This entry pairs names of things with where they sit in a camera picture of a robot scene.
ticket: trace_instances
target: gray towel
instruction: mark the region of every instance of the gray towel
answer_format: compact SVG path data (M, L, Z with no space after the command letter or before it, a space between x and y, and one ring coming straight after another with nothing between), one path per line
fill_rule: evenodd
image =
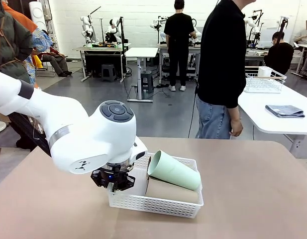
M266 109L278 118L304 118L304 112L294 106L266 106Z

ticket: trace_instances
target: green paper cup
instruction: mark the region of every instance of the green paper cup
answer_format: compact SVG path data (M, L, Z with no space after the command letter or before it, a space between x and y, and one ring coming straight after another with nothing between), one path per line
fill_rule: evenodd
M163 151L158 151L148 168L151 177L195 191L201 184L198 172L180 163Z

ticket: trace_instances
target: mesh basket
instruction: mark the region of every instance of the mesh basket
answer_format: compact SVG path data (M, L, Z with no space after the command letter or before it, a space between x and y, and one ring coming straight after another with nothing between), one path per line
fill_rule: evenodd
M249 93L280 93L287 79L286 76L263 67L246 67L246 87L245 92Z
M109 205L115 208L130 209L136 211L159 213L185 218L195 218L201 206L204 205L202 197L202 185L198 188L199 203L184 203L172 200L145 197L148 186L147 167L149 158L154 154L148 153L137 160L130 175L135 177L135 185L126 191L112 191L112 184L108 186ZM198 171L197 163L192 159L177 158L176 160Z

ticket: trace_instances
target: black stool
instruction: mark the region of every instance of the black stool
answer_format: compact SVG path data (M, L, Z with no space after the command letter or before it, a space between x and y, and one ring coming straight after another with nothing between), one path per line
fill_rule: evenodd
M143 90L147 90L149 94L154 92L152 71L141 72L141 86Z
M113 64L102 64L102 81L114 82L117 79L117 72Z

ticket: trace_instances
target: speaker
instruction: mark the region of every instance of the speaker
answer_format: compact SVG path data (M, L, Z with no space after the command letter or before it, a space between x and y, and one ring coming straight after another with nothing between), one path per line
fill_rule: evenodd
M32 21L42 30L47 30L43 6L42 3L38 1L31 1L29 3L30 15L32 17Z

